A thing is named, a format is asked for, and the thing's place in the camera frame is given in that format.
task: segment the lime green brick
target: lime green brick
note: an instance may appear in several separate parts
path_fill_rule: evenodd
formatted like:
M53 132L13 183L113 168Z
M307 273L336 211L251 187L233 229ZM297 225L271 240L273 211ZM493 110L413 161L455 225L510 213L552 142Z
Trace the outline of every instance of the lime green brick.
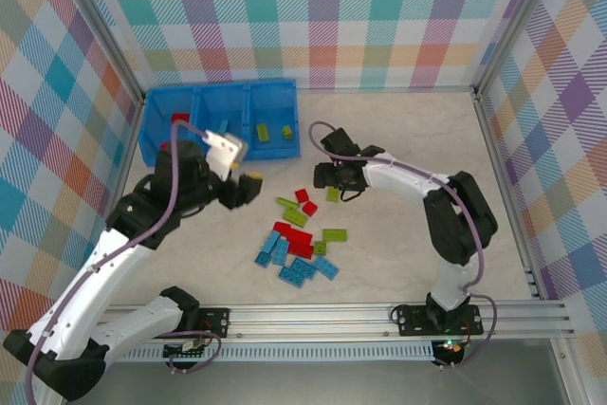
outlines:
M259 142L269 141L269 132L267 130L267 125L264 123L257 124L257 138L259 139Z
M326 242L316 241L314 243L314 254L319 256L326 255Z
M283 214L283 219L293 225L296 225L300 228L303 228L307 223L307 215L296 211L295 209L286 208L285 213Z
M276 202L278 204L280 204L281 206L285 206L286 208L290 208L290 209L297 209L300 207L299 203L296 203L295 201L291 201L290 199L281 198L280 196L278 198L276 198Z
M335 187L328 187L326 189L326 200L330 203L337 203L340 201L340 191Z
M325 242L345 242L348 240L347 230L322 230L322 240Z
M293 139L293 130L288 125L283 127L283 136L285 139Z

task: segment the blue brick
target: blue brick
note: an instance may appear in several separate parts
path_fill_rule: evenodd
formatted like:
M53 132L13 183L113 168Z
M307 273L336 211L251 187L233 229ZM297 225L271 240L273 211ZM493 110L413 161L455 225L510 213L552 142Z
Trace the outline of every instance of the blue brick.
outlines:
M333 263L323 256L317 256L312 265L314 265L314 267L329 280L335 279L335 276L338 275L338 272L340 272L340 270Z
M259 255L257 255L257 258L255 258L255 264L257 266L267 267L267 265L269 265L269 260L271 259L271 257L272 256L269 253L260 251Z
M316 275L316 268L302 258L295 258L293 263L291 263L291 269L298 271L306 279L310 280Z
M297 270L293 270L290 267L283 267L281 272L278 274L278 278L284 280L288 284L301 288L304 285L305 277L300 274Z
M276 247L272 251L272 263L279 266L284 266L286 263L286 255L288 254L288 241L279 239L276 241Z
M269 237L266 240L266 243L262 247L262 251L265 253L270 253L274 246L276 245L276 241L281 238L281 234L278 231L273 231L269 234Z

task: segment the blue bin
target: blue bin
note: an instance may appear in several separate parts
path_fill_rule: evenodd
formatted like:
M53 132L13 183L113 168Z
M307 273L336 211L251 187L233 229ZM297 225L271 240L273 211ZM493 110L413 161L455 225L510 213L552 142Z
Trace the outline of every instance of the blue bin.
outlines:
M171 139L173 119L191 117L195 91L195 87L160 87L148 91L139 132L139 147L147 166L156 165L158 151ZM180 128L177 137L189 139L189 131Z
M294 80L251 83L248 119L250 141L247 160L301 156L297 88ZM260 142L257 136L257 125L261 123L267 125L267 142ZM283 135L283 127L287 125L293 131L293 139L285 139Z
M249 160L301 156L295 80L161 87L147 94L139 147L147 166L156 164L160 148L170 140L173 119L187 119L200 130L218 132L224 120L230 133L248 143ZM260 142L257 125L264 123L269 141ZM293 139L286 140L289 126ZM178 137L207 145L196 134L180 128Z
M211 84L196 88L199 97L193 106L190 123L200 130L219 132L221 122L228 121L228 130L236 137L244 138L248 132L247 92L248 85L243 83ZM195 133L190 139L202 144L205 151L208 146Z

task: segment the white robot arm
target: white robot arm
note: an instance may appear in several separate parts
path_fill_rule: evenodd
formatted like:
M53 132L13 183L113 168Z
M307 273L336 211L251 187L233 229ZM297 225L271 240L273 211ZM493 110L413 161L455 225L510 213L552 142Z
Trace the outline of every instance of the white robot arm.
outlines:
M483 248L497 230L495 217L474 178L464 172L447 176L415 169L376 146L360 150L342 128L323 138L321 145L329 156L333 155L333 161L316 166L315 187L332 186L342 190L342 201L358 197L366 188L380 188L423 205L432 244L440 255L436 282L427 296L425 313L436 332L451 330L469 304L467 284L478 271L479 254L464 214L459 212L462 208L454 206L444 187L455 191L465 204ZM336 156L356 158L340 160ZM346 192L356 194L344 198Z
M378 154L377 158L384 158L397 162L387 153ZM394 165L369 162L363 168L364 179L371 188L384 189L423 206L424 198L429 192L440 191L441 187L431 180L424 179L412 172L407 172ZM448 182L447 175L433 175ZM446 311L452 311L463 303L468 297L464 285L470 282L478 269L478 253L470 256L465 265L453 264L440 258L436 282L430 292L432 298Z
M163 238L179 227L181 218L201 211L215 199L228 209L240 207L261 191L258 177L240 175L238 182L230 179L232 164L244 156L246 143L229 134L219 136L209 131L203 141L210 146L206 156L197 143L177 143L177 200L160 230L111 262L96 267L99 260L147 231L166 211L172 182L168 150L158 154L155 172L119 200L106 221L107 230L59 300L28 330L13 330L5 338L4 347L24 364L28 364L34 346L44 340L34 373L66 399L84 396L107 367L149 339L175 330L195 329L199 302L176 286L165 289L150 304L129 315L107 324L98 322L120 287ZM94 273L77 286L82 276L91 271ZM61 304L66 307L57 316ZM53 316L58 320L46 334Z

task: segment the checkered wall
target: checkered wall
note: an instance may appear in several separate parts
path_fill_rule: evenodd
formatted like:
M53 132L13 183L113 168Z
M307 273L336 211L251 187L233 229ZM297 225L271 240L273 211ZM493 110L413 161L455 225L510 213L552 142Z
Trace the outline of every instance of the checkered wall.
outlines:
M282 77L302 88L468 86L483 32L503 13L498 0L98 4L146 87Z
M0 0L0 339L92 250L134 112L72 0ZM25 403L22 372L0 349L0 403Z
M541 0L487 95L548 295L607 403L607 0Z
M497 44L500 43L500 41L502 40L502 37L506 32L506 28L508 27L508 25L510 24L510 20L512 19L512 14L514 13L514 11L516 11L517 7L519 7L520 2L521 0L510 0L508 2L508 5L504 10L504 14L500 19L498 26L493 31L493 35L491 36L489 45L485 50L485 54L483 54L481 63L478 65L478 68L474 73L474 78L472 80L473 85L477 85L479 83L479 80L481 79L481 76L483 76L483 73L487 68L488 62L490 61L491 57L493 57L493 51L495 50Z

